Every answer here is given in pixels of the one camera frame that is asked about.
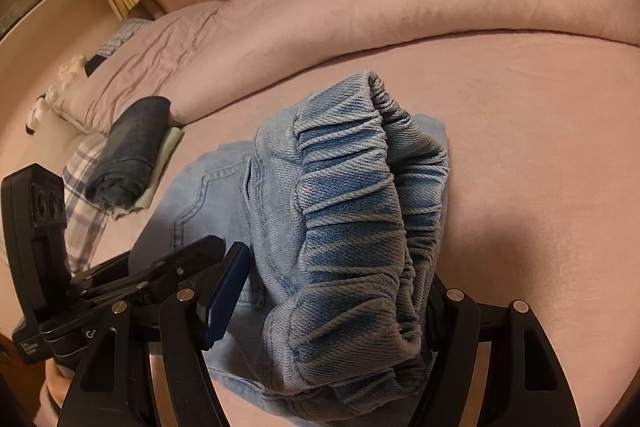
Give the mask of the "left hand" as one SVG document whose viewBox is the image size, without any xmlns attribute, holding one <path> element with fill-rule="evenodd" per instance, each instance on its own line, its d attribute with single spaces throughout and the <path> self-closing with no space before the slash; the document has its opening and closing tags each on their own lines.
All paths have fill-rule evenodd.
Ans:
<svg viewBox="0 0 640 427">
<path fill-rule="evenodd" d="M 48 400 L 52 409 L 61 410 L 68 389 L 74 377 L 74 372 L 65 367 L 59 367 L 53 359 L 47 360 L 44 366 L 43 396 Z"/>
</svg>

